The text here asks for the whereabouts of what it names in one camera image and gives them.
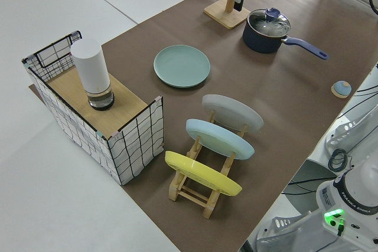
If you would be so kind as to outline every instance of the brown paper mat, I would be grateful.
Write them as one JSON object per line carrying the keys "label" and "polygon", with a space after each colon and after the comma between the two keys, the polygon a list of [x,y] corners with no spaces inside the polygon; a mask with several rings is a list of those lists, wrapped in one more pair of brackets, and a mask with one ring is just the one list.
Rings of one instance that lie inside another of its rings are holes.
{"label": "brown paper mat", "polygon": [[[146,102],[163,95],[166,150],[189,150],[185,121],[207,119],[205,94],[239,100],[265,121],[245,136],[255,155],[235,161],[229,174],[242,192],[221,196],[209,220],[195,203],[168,199],[174,171],[163,154],[123,187],[181,251],[237,251],[347,103],[331,86],[346,80],[355,91],[378,59],[377,16],[355,0],[245,0],[251,11],[280,9],[291,22],[289,36],[328,52],[327,61],[293,46],[275,54],[248,49],[244,24],[229,31],[203,13],[215,1],[185,0],[103,46],[109,72],[132,92]],[[211,72],[199,86],[175,89],[155,75],[155,56],[176,44],[208,56]],[[217,169],[224,161],[206,149],[198,160]]]}

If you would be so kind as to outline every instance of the white floor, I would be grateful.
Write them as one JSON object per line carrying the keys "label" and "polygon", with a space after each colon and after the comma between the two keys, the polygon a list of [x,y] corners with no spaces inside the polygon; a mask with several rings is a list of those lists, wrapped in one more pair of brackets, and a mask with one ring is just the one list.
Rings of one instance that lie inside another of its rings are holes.
{"label": "white floor", "polygon": [[[0,0],[0,250],[178,251],[61,131],[21,59],[74,30],[103,44],[180,1]],[[266,218],[278,212],[296,214],[285,197]]]}

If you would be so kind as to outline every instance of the wooden board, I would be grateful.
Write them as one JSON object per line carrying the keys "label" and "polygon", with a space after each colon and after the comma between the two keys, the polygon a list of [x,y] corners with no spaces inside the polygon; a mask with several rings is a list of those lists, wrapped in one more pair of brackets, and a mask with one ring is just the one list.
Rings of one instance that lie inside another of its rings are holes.
{"label": "wooden board", "polygon": [[225,11],[226,4],[227,0],[218,0],[217,2],[206,7],[204,13],[212,17],[212,19],[216,20],[221,25],[225,26],[227,29],[231,30],[244,22],[250,11],[248,11],[246,8],[242,8],[240,12],[233,9],[232,12],[228,13]]}
{"label": "wooden board", "polygon": [[108,139],[115,131],[147,107],[145,102],[112,75],[109,75],[109,77],[115,102],[110,109],[104,111],[95,110],[89,105],[86,92],[75,67],[68,69],[47,83]]}

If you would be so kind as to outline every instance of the light blue plate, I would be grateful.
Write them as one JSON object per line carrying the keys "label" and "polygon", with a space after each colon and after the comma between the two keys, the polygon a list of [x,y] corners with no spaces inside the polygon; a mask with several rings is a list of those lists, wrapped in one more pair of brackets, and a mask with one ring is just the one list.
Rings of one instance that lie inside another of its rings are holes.
{"label": "light blue plate", "polygon": [[154,60],[156,75],[166,84],[189,88],[200,84],[210,73],[206,55],[188,45],[172,45],[160,51]]}
{"label": "light blue plate", "polygon": [[200,144],[219,153],[223,156],[232,156],[236,153],[235,159],[249,159],[254,153],[254,148],[237,134],[198,119],[188,119],[187,132],[194,140],[200,137]]}

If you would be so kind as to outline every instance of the navy blue saucepan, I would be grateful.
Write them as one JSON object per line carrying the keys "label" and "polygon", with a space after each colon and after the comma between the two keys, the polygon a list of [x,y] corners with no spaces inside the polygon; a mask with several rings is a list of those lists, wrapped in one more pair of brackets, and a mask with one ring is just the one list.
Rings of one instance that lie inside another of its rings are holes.
{"label": "navy blue saucepan", "polygon": [[246,21],[243,40],[246,45],[259,53],[275,53],[282,43],[298,45],[321,59],[328,54],[299,38],[288,37],[289,20],[277,9],[258,9],[252,11]]}

